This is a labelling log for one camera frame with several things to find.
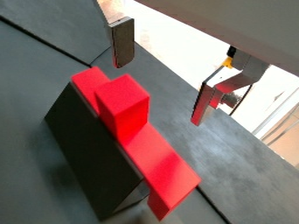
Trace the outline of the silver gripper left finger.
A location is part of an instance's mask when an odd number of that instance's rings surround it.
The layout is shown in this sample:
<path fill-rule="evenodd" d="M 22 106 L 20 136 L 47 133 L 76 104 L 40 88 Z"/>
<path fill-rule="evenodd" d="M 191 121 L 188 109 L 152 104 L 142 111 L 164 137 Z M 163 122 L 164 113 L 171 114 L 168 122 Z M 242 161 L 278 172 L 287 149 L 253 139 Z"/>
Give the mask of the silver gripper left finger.
<path fill-rule="evenodd" d="M 135 57 L 135 20 L 123 17 L 108 25 L 112 59 L 116 68 L 126 66 Z"/>

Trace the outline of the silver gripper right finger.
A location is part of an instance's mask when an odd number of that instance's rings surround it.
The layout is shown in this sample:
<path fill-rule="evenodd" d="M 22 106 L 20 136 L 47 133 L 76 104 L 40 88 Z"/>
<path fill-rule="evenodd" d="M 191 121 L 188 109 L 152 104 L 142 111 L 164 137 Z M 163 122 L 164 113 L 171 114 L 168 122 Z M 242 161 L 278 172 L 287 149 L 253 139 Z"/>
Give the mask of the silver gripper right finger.
<path fill-rule="evenodd" d="M 257 83 L 270 64 L 241 50 L 229 53 L 219 68 L 200 84 L 191 113 L 191 122 L 199 126 L 211 109 L 217 109 L 226 94 Z"/>

